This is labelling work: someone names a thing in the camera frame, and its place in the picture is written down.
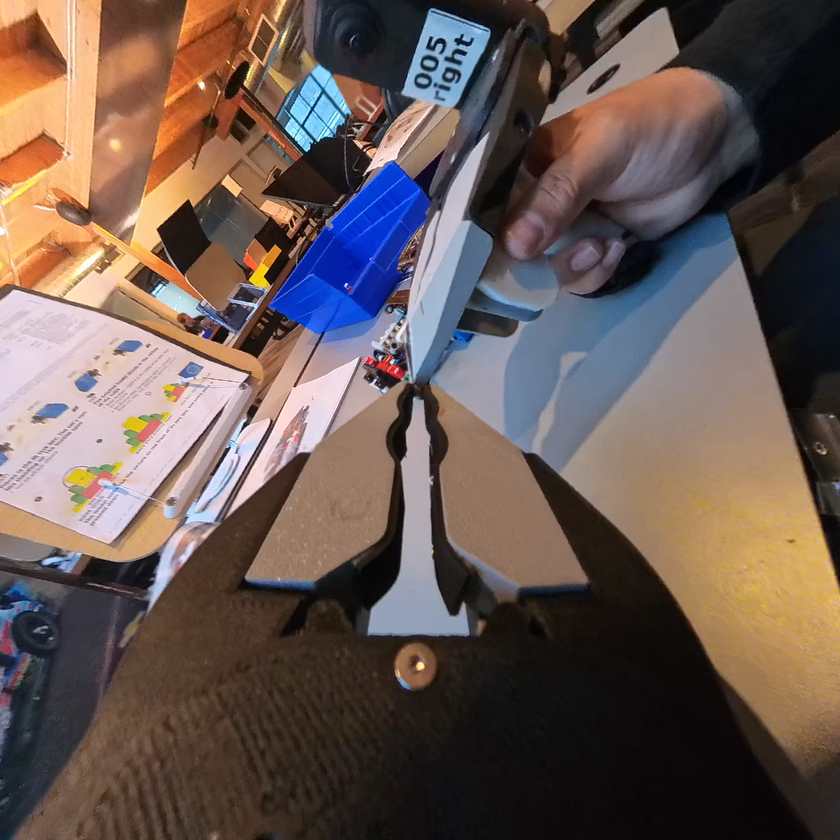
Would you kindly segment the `open toy instruction booklet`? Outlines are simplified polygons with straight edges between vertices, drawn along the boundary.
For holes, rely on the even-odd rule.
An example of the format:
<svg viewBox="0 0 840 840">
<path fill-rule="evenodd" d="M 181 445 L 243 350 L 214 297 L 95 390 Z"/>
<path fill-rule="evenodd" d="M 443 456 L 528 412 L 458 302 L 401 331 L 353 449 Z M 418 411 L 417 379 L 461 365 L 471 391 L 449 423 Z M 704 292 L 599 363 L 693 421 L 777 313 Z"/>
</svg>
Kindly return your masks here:
<svg viewBox="0 0 840 840">
<path fill-rule="evenodd" d="M 214 523 L 187 521 L 164 546 L 150 588 L 152 605 L 198 546 L 226 518 L 256 494 L 300 454 L 310 454 L 333 425 L 344 396 L 359 368 L 357 357 L 310 382 L 293 387 L 250 467 L 244 485 L 223 520 Z"/>
</svg>

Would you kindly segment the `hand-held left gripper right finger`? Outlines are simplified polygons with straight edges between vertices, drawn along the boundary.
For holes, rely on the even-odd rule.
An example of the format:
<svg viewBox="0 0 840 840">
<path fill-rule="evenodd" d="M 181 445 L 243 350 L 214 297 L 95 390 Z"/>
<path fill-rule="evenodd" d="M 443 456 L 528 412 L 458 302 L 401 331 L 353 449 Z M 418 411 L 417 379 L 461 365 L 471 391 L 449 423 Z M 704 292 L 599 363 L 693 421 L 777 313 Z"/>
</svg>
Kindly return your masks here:
<svg viewBox="0 0 840 840">
<path fill-rule="evenodd" d="M 590 590 L 526 455 L 436 386 L 425 388 L 435 576 L 450 614 Z"/>
</svg>

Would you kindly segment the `wooden document holder board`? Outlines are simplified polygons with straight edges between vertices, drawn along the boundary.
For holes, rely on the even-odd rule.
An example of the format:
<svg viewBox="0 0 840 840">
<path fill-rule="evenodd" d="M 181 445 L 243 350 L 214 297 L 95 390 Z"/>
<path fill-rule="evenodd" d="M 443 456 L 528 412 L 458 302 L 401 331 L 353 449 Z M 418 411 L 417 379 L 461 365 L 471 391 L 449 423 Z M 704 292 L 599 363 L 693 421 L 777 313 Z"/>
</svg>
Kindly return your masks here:
<svg viewBox="0 0 840 840">
<path fill-rule="evenodd" d="M 33 514 L 17 510 L 4 503 L 1 504 L 2 534 L 9 538 L 42 543 L 104 560 L 123 562 L 137 560 L 160 549 L 181 525 L 188 508 L 197 499 L 214 466 L 222 456 L 235 427 L 241 419 L 245 418 L 264 374 L 259 362 L 242 351 L 197 338 L 178 328 L 156 328 L 151 324 L 135 323 L 165 337 L 183 341 L 217 361 L 246 370 L 248 380 L 243 384 L 244 391 L 236 395 L 204 436 L 189 450 L 186 457 L 154 494 L 152 502 L 143 506 L 138 517 L 114 544 L 105 545 L 83 538 L 66 528 L 57 527 Z"/>
</svg>

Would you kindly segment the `small toy brick assembly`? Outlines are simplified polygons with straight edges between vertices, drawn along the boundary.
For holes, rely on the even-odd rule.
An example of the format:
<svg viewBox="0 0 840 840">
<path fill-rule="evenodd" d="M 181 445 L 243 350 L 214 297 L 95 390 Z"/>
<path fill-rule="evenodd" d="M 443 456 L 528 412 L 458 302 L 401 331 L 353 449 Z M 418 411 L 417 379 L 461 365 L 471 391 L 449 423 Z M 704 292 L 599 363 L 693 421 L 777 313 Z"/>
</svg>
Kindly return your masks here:
<svg viewBox="0 0 840 840">
<path fill-rule="evenodd" d="M 372 342 L 371 352 L 362 360 L 364 380 L 380 393 L 400 384 L 431 382 L 448 359 L 466 349 L 476 335 L 470 322 L 422 313 L 419 367 L 416 381 L 410 381 L 406 364 L 406 310 L 406 301 L 385 307 L 385 313 L 394 319 L 381 337 Z"/>
</svg>

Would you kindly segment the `black monitor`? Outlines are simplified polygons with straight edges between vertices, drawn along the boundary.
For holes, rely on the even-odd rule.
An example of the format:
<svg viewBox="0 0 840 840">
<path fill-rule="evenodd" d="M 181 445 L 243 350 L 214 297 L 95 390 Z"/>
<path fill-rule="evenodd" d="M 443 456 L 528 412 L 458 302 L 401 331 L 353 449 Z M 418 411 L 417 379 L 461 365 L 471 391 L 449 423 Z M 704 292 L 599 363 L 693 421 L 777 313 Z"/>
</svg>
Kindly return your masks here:
<svg viewBox="0 0 840 840">
<path fill-rule="evenodd" d="M 360 188 L 371 157 L 353 140 L 324 138 L 285 171 L 273 175 L 261 195 L 306 207 L 329 207 Z"/>
</svg>

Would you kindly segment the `white stand base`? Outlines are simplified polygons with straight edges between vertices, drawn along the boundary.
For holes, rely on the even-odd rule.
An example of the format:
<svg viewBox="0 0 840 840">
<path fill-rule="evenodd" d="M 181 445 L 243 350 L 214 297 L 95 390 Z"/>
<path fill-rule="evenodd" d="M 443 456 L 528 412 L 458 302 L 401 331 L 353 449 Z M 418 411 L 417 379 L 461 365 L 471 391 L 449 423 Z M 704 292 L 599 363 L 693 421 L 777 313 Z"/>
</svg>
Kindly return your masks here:
<svg viewBox="0 0 840 840">
<path fill-rule="evenodd" d="M 243 425 L 226 446 L 198 498 L 190 506 L 188 522 L 220 522 L 233 506 L 250 467 L 272 427 L 270 419 Z"/>
</svg>

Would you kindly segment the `yellow storage box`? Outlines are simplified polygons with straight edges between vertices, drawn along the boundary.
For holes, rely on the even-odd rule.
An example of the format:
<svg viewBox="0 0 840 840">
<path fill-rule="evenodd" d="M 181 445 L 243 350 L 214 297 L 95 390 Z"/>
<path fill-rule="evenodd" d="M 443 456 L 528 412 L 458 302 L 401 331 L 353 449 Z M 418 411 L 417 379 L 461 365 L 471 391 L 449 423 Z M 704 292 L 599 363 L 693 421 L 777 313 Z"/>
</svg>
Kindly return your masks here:
<svg viewBox="0 0 840 840">
<path fill-rule="evenodd" d="M 253 242 L 245 253 L 245 265 L 251 269 L 248 283 L 257 288 L 269 288 L 273 280 L 267 279 L 268 272 L 280 256 L 282 250 L 278 245 L 265 250 L 258 242 Z"/>
</svg>

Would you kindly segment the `window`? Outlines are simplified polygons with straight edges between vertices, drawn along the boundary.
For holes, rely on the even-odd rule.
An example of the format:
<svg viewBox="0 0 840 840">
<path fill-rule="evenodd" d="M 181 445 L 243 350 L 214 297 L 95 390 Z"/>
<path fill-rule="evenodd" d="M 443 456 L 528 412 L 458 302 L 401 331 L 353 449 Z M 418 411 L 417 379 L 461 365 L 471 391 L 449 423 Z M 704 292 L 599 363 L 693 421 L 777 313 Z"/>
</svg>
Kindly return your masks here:
<svg viewBox="0 0 840 840">
<path fill-rule="evenodd" d="M 288 93 L 277 120 L 299 151 L 307 152 L 317 142 L 333 137 L 350 113 L 332 74 L 316 65 Z"/>
</svg>

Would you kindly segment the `grey desk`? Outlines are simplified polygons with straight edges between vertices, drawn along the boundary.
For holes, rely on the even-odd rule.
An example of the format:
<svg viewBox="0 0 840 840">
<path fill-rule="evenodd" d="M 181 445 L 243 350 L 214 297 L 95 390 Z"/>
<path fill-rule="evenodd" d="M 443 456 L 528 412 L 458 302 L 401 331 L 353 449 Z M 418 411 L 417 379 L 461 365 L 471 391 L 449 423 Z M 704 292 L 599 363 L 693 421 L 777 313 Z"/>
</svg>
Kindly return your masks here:
<svg viewBox="0 0 840 840">
<path fill-rule="evenodd" d="M 434 383 L 641 551 L 805 774 L 838 761 L 838 582 L 728 220 L 613 297 L 563 293 Z"/>
</svg>

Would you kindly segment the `blue plastic bin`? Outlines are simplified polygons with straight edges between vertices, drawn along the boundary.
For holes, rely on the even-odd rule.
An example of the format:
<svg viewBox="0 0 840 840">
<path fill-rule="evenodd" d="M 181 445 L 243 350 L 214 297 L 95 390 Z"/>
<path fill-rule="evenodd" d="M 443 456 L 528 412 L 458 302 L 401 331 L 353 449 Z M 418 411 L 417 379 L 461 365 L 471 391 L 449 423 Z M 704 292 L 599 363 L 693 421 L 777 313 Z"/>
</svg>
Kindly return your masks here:
<svg viewBox="0 0 840 840">
<path fill-rule="evenodd" d="M 268 308 L 315 333 L 373 319 L 429 206 L 423 189 L 388 162 L 333 216 Z"/>
</svg>

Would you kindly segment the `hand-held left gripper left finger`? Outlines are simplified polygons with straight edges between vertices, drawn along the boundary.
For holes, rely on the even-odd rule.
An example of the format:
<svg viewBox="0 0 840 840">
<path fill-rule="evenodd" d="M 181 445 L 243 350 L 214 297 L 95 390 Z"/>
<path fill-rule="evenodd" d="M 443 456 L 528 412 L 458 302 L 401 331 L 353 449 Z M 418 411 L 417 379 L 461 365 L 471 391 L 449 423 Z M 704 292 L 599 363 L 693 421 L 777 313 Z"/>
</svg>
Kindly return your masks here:
<svg viewBox="0 0 840 840">
<path fill-rule="evenodd" d="M 400 570 L 404 497 L 401 462 L 414 387 L 379 396 L 298 457 L 301 470 L 245 581 L 250 586 L 341 604 L 357 634 Z"/>
</svg>

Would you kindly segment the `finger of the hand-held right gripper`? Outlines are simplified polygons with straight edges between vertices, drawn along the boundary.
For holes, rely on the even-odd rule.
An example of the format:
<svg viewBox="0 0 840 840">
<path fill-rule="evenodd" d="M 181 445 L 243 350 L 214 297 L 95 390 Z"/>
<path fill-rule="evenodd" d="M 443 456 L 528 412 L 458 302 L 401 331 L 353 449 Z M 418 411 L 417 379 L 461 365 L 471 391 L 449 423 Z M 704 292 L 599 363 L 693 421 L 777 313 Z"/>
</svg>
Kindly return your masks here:
<svg viewBox="0 0 840 840">
<path fill-rule="evenodd" d="M 406 310 L 406 364 L 408 377 L 411 382 L 416 381 L 415 373 L 419 367 L 419 336 L 420 320 L 423 312 L 424 288 L 428 267 L 428 219 L 423 227 L 422 235 L 417 241 L 415 259 L 413 262 L 412 284 L 409 292 L 409 302 Z"/>
<path fill-rule="evenodd" d="M 429 383 L 492 250 L 471 219 L 489 138 L 467 154 L 430 221 L 415 273 L 415 383 Z"/>
</svg>

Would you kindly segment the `printed block building sheet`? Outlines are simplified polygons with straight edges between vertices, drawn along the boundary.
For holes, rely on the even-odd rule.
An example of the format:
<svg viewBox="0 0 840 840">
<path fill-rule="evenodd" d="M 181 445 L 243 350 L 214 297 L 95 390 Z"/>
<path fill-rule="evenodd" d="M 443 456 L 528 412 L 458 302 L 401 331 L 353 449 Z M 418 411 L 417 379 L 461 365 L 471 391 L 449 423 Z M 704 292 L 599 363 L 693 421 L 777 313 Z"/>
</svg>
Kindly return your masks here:
<svg viewBox="0 0 840 840">
<path fill-rule="evenodd" d="M 249 373 L 135 322 L 2 288 L 2 503 L 111 545 Z"/>
</svg>

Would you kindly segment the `black toy set box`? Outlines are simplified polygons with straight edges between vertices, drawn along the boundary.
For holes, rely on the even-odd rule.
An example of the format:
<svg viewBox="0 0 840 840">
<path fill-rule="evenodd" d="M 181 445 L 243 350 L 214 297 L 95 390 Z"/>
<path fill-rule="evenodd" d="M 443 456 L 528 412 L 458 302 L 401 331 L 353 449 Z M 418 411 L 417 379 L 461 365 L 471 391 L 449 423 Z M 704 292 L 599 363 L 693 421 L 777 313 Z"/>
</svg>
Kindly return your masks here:
<svg viewBox="0 0 840 840">
<path fill-rule="evenodd" d="M 88 588 L 2 572 L 1 837 L 12 838 L 87 733 L 146 613 L 159 556 L 90 560 Z"/>
</svg>

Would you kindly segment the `black panel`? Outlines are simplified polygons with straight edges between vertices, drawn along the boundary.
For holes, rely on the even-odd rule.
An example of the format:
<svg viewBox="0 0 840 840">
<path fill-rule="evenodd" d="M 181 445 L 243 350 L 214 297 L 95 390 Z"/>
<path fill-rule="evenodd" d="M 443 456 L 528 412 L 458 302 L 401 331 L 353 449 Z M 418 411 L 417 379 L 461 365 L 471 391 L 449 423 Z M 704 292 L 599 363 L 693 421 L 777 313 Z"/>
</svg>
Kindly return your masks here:
<svg viewBox="0 0 840 840">
<path fill-rule="evenodd" d="M 189 200 L 184 201 L 156 231 L 168 260 L 184 276 L 212 244 Z"/>
</svg>

